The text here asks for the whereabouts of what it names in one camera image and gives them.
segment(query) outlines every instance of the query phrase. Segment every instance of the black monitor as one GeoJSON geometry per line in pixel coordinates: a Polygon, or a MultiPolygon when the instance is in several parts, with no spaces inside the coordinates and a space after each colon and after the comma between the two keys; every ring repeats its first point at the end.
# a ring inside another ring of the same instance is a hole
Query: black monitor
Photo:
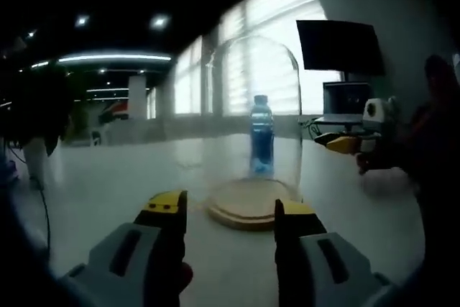
{"type": "Polygon", "coordinates": [[[363,114],[367,100],[372,97],[368,83],[323,83],[324,114],[363,114]]]}
{"type": "Polygon", "coordinates": [[[384,72],[374,27],[340,21],[297,21],[306,70],[362,75],[384,72]]]}

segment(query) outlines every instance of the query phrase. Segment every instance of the desk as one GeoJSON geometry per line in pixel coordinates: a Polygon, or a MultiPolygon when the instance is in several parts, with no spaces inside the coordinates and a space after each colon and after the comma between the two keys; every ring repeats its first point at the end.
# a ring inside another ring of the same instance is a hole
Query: desk
{"type": "Polygon", "coordinates": [[[345,126],[345,130],[347,132],[350,132],[352,126],[362,124],[362,115],[324,114],[321,118],[317,118],[313,123],[318,125],[342,125],[345,126]]]}
{"type": "MultiPolygon", "coordinates": [[[[294,181],[330,232],[366,255],[372,269],[401,283],[423,258],[423,227],[411,193],[373,198],[366,194],[354,158],[310,140],[275,139],[275,178],[294,181]]],[[[189,190],[185,261],[195,277],[182,305],[276,306],[273,233],[228,229],[210,220],[201,203],[208,178],[240,176],[249,163],[249,137],[184,139],[114,147],[61,147],[60,182],[47,191],[53,240],[51,265],[62,275],[85,262],[92,246],[118,225],[132,221],[154,193],[189,190]]],[[[21,216],[42,225],[36,193],[16,193],[21,216]]]]}

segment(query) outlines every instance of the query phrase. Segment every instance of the blue bottle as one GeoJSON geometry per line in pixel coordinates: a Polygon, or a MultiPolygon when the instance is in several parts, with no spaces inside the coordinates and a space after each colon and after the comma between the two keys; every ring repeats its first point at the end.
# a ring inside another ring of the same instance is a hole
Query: blue bottle
{"type": "Polygon", "coordinates": [[[256,95],[251,110],[251,171],[273,173],[273,114],[267,95],[256,95]]]}

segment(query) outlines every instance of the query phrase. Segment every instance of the pillar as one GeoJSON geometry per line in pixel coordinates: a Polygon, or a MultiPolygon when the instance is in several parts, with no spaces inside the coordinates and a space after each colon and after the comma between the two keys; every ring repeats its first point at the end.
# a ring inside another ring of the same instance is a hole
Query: pillar
{"type": "Polygon", "coordinates": [[[128,82],[128,115],[130,119],[147,119],[147,79],[133,75],[128,82]]]}

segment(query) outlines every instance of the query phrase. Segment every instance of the wooden base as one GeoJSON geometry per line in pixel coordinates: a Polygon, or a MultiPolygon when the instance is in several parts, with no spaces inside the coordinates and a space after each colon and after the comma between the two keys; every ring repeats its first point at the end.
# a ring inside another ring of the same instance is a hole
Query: wooden base
{"type": "Polygon", "coordinates": [[[278,180],[246,178],[218,186],[206,208],[218,223],[247,231],[272,230],[275,201],[297,200],[292,189],[278,180]]]}

